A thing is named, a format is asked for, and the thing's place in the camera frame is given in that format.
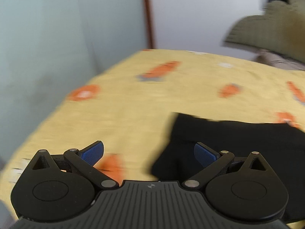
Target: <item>bed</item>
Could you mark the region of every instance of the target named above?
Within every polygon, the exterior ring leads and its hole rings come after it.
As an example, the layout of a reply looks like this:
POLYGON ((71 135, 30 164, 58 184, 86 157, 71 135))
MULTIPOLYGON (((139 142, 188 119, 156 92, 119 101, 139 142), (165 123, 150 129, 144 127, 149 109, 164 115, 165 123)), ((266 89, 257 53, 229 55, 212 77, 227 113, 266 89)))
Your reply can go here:
POLYGON ((124 179, 152 180, 148 168, 166 143, 173 112, 212 120, 289 122, 305 130, 304 105, 287 82, 304 87, 305 72, 203 52, 137 52, 89 81, 98 87, 92 98, 68 96, 40 124, 1 172, 0 199, 14 214, 12 175, 37 150, 62 154, 96 140, 103 141, 105 154, 119 154, 124 179))

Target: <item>blue gripper pad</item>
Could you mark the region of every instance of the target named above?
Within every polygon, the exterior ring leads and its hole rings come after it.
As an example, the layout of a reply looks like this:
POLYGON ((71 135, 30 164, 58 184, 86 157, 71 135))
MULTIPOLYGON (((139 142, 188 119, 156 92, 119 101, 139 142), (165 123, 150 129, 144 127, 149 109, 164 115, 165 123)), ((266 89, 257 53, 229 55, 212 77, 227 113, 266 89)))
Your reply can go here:
POLYGON ((203 166, 208 167, 211 163, 214 163, 220 154, 213 149, 207 147, 202 143, 195 144, 194 155, 196 160, 203 166))
POLYGON ((91 166, 95 165, 104 154, 104 145, 102 141, 96 141, 93 144, 78 152, 78 156, 91 166))

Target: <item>circular logo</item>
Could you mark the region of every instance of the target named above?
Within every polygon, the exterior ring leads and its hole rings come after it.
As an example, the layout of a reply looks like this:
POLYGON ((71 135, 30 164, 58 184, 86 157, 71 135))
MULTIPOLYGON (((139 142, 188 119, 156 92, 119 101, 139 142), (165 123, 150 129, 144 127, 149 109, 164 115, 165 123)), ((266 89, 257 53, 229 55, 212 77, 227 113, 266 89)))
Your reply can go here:
POLYGON ((148 186, 148 188, 154 188, 155 184, 151 183, 151 184, 148 184, 147 186, 148 186))

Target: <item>black cloth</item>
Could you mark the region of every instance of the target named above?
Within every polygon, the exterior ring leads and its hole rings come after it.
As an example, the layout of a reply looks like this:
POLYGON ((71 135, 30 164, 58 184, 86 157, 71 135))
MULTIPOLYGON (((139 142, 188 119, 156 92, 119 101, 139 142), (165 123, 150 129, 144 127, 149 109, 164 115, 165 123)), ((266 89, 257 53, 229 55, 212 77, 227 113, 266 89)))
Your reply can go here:
POLYGON ((260 152, 289 193, 283 220, 305 219, 305 133, 288 124, 252 124, 209 121, 178 114, 165 150, 151 168, 159 180, 183 182, 203 169, 194 157, 194 145, 202 142, 219 152, 247 157, 260 152))

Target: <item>wooden door frame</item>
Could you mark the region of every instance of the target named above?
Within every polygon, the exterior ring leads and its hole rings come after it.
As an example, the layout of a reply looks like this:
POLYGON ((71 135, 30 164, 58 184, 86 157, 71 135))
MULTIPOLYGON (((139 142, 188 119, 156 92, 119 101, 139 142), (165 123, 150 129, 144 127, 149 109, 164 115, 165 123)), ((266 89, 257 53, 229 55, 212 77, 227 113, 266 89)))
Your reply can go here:
POLYGON ((150 49, 155 48, 150 0, 144 0, 147 41, 150 49))

